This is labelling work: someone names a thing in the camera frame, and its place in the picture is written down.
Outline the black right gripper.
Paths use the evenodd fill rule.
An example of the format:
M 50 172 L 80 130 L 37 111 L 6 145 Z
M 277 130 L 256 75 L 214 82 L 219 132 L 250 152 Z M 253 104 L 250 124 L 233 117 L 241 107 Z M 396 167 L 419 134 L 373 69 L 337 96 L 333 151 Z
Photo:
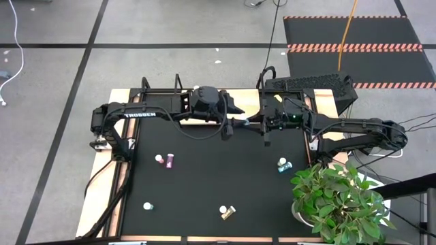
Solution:
M 264 112 L 247 118 L 247 129 L 259 133 L 265 146 L 270 146 L 270 131 L 284 129 L 309 130 L 309 108 L 298 99 L 274 96 L 267 100 Z

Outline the black perforated computer case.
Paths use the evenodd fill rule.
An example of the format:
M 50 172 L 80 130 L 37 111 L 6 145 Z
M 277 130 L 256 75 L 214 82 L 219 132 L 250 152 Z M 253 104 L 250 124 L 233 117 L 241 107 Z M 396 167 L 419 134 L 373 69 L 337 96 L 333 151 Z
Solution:
M 311 92 L 315 89 L 331 90 L 337 113 L 343 113 L 357 100 L 352 77 L 344 72 L 328 73 L 314 76 L 275 78 L 265 81 L 264 86 L 270 90 L 301 90 Z

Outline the green potted plant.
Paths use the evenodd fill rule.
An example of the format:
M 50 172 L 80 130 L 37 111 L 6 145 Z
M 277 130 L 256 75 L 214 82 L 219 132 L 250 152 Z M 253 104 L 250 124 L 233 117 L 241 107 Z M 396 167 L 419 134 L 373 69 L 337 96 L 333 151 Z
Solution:
M 375 189 L 378 182 L 358 173 L 351 164 L 315 164 L 297 171 L 290 180 L 292 212 L 325 243 L 383 244 L 382 227 L 395 229 L 390 208 Z

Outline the black mat orange hazard stripes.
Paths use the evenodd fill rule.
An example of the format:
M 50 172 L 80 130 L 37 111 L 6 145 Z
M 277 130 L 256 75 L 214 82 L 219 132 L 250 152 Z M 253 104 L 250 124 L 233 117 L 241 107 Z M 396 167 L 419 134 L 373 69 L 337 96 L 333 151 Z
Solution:
M 286 16 L 291 76 L 341 71 L 355 88 L 434 88 L 436 73 L 406 16 Z

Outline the black metal bar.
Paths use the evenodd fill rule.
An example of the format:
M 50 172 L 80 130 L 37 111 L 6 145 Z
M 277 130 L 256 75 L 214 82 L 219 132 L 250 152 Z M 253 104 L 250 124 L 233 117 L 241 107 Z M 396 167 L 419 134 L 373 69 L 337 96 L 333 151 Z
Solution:
M 436 189 L 436 173 L 374 188 L 384 199 L 396 199 Z

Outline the wooden shelf black metal frame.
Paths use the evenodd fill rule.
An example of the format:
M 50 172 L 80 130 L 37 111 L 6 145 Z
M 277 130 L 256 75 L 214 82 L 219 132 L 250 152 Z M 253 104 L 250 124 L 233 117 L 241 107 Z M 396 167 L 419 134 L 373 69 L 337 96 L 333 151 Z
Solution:
M 256 88 L 249 89 L 219 89 L 218 91 L 226 90 L 234 99 L 236 106 L 235 114 L 225 113 L 229 119 L 247 119 L 250 116 L 258 113 L 261 108 L 261 95 L 260 91 Z M 221 122 L 198 120 L 191 118 L 192 112 L 190 108 L 189 99 L 193 89 L 181 89 L 179 92 L 170 96 L 170 114 L 175 121 L 180 122 L 182 125 L 220 125 Z

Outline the grey metal post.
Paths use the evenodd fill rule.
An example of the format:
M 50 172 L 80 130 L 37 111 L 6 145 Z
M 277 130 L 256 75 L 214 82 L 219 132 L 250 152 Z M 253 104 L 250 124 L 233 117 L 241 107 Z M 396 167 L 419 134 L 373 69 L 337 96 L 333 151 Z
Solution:
M 436 245 L 436 188 L 429 188 L 422 201 L 421 225 L 427 233 L 421 233 L 420 245 Z

